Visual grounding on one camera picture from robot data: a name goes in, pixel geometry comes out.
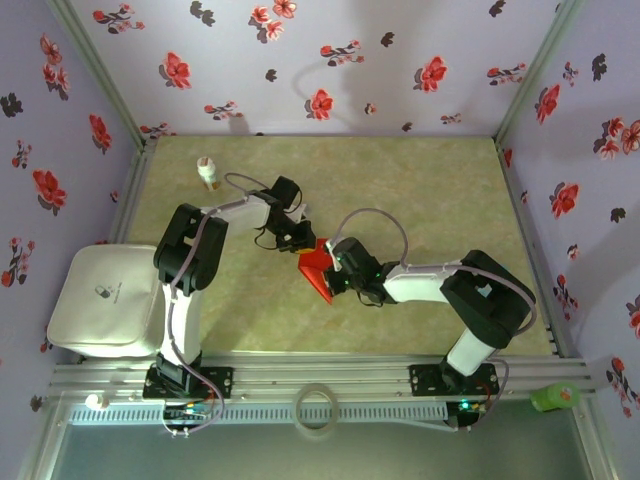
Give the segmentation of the red paper sheet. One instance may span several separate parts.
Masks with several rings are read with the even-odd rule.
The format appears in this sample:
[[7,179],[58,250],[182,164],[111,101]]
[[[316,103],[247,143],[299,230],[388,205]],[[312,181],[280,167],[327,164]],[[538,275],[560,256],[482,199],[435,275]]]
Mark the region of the red paper sheet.
[[317,293],[329,304],[333,302],[324,273],[334,266],[331,254],[327,251],[328,238],[317,238],[313,248],[305,248],[298,252],[298,270],[311,284]]

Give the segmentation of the white pill bottle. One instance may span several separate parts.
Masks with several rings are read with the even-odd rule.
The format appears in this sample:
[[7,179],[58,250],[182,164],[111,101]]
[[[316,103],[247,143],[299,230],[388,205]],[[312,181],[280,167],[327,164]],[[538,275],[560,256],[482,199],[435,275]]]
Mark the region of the white pill bottle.
[[200,157],[196,161],[197,173],[208,191],[219,188],[216,166],[209,157]]

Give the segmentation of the clear tape roll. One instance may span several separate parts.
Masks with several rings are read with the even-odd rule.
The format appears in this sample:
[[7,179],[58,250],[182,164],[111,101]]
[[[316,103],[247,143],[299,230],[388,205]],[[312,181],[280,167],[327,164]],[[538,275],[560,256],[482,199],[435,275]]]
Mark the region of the clear tape roll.
[[[313,426],[303,419],[303,403],[309,397],[319,395],[329,404],[329,417],[322,426]],[[310,383],[302,387],[293,402],[293,424],[306,438],[320,440],[329,436],[336,428],[339,420],[339,401],[334,392],[321,383]]]

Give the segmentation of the right circuit board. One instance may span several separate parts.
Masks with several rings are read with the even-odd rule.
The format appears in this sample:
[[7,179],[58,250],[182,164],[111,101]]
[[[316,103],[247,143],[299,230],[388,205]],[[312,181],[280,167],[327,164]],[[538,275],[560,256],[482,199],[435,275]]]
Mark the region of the right circuit board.
[[487,411],[487,402],[481,400],[461,399],[446,403],[449,416],[461,414],[474,414],[482,416]]

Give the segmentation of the circuit board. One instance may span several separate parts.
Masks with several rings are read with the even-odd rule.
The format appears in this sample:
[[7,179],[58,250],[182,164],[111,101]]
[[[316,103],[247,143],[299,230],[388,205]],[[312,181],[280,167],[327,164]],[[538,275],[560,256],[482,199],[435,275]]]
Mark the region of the circuit board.
[[212,415],[209,404],[181,404],[168,405],[163,411],[163,420],[166,422],[191,421],[203,422]]
[[487,411],[487,402],[481,400],[461,399],[446,403],[449,416],[461,414],[474,414],[482,416]]

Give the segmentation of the white zipper pouch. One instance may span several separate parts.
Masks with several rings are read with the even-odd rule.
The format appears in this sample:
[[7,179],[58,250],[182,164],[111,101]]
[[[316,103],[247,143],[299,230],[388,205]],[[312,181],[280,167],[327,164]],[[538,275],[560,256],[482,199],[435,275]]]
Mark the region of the white zipper pouch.
[[47,326],[51,344],[85,357],[155,355],[165,318],[155,251],[136,244],[79,250]]

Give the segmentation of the left circuit board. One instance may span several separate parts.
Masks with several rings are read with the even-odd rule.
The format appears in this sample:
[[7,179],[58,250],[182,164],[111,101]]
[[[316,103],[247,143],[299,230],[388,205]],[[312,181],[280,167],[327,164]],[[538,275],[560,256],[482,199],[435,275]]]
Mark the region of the left circuit board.
[[203,422],[212,415],[209,404],[181,404],[168,405],[163,411],[163,420],[166,422],[191,421]]

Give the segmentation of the green plastic cup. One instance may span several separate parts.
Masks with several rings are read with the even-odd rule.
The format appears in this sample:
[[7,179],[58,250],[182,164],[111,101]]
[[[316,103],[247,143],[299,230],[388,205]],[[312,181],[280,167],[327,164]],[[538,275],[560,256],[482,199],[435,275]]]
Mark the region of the green plastic cup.
[[570,382],[556,382],[530,395],[532,406],[539,412],[571,409],[581,400],[580,389]]

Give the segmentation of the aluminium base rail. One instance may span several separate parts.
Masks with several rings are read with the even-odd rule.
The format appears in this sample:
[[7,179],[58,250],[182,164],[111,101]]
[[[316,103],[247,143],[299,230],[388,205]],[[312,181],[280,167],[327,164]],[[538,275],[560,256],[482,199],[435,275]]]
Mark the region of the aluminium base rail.
[[[408,402],[418,381],[411,366],[439,361],[428,355],[231,352],[207,357],[203,363],[233,368],[233,403],[289,403],[308,384],[325,385],[341,402]],[[504,400],[524,400],[556,382],[572,383],[591,397],[606,384],[577,358],[508,356],[492,362],[496,378],[506,382]],[[89,359],[78,365],[59,365],[47,395],[82,400],[97,393],[111,402],[139,401],[150,365],[148,359]]]

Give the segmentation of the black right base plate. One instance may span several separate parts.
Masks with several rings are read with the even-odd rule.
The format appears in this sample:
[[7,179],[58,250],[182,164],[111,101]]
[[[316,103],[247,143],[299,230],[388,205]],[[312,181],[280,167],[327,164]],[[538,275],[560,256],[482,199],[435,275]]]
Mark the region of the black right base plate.
[[496,368],[483,363],[470,376],[441,364],[414,364],[408,367],[409,384],[414,397],[497,395],[500,384]]

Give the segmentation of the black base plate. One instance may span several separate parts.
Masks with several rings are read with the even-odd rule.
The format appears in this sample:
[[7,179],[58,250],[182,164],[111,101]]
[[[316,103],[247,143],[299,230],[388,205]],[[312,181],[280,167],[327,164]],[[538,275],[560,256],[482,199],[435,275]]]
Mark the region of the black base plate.
[[[209,383],[217,387],[224,399],[231,397],[234,369],[231,367],[202,367],[199,371]],[[142,390],[145,400],[204,400],[212,389],[183,368],[163,372],[152,365],[147,371]]]
[[441,364],[414,364],[408,367],[409,384],[414,397],[497,395],[500,384],[496,368],[483,363],[470,376]]

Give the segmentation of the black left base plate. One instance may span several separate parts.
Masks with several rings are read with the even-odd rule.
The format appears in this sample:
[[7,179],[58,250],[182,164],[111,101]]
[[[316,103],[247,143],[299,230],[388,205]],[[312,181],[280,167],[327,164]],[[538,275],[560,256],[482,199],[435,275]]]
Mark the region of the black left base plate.
[[[234,369],[231,367],[202,367],[199,371],[209,383],[217,387],[224,399],[231,397]],[[142,390],[145,400],[204,400],[212,389],[183,368],[163,372],[152,365],[147,371]]]

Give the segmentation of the aluminium side rail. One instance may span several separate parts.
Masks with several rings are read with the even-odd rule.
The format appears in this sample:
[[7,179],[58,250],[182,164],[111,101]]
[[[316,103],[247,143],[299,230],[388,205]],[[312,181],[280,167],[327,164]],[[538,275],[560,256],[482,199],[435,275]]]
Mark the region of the aluminium side rail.
[[120,192],[116,215],[107,238],[111,244],[125,243],[129,237],[157,143],[157,140],[147,141],[142,150],[133,156],[124,187]]
[[560,305],[552,292],[555,280],[549,276],[550,271],[546,264],[544,252],[540,249],[540,238],[529,209],[531,201],[528,200],[524,203],[521,199],[521,194],[526,191],[526,188],[522,186],[516,174],[514,162],[511,162],[511,166],[508,167],[505,160],[506,150],[495,138],[493,138],[493,143],[526,250],[529,269],[537,294],[538,309],[543,317],[542,322],[548,333],[549,341],[553,345],[552,350],[557,357],[574,358],[577,353],[571,340],[565,335],[564,320],[561,317],[562,310],[559,309]]

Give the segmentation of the aluminium frame post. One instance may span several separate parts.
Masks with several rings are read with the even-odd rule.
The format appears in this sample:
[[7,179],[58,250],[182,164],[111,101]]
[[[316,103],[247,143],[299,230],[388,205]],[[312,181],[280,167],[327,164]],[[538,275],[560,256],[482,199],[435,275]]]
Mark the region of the aluminium frame post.
[[97,85],[106,96],[110,105],[115,109],[120,120],[126,127],[138,152],[143,152],[146,141],[137,127],[124,97],[119,92],[106,63],[96,49],[88,31],[83,26],[80,17],[70,0],[45,0],[56,21],[65,31],[69,40],[73,43],[84,66],[92,75]]
[[524,80],[518,88],[499,128],[492,136],[495,146],[500,145],[507,137],[510,129],[515,126],[518,115],[534,91],[536,83],[544,75],[556,51],[571,30],[575,18],[587,2],[588,0],[561,0],[559,2],[559,7],[555,13],[553,22],[537,50],[533,61],[528,67]]

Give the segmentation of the aluminium frame bar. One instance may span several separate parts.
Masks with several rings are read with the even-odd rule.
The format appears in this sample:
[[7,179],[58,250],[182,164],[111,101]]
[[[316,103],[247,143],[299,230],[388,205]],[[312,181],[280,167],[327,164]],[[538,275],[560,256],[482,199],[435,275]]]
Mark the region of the aluminium frame bar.
[[44,404],[18,480],[52,480],[68,427],[70,409],[70,401],[63,396],[51,397]]
[[595,400],[582,397],[573,409],[573,417],[591,480],[622,480],[610,435]]

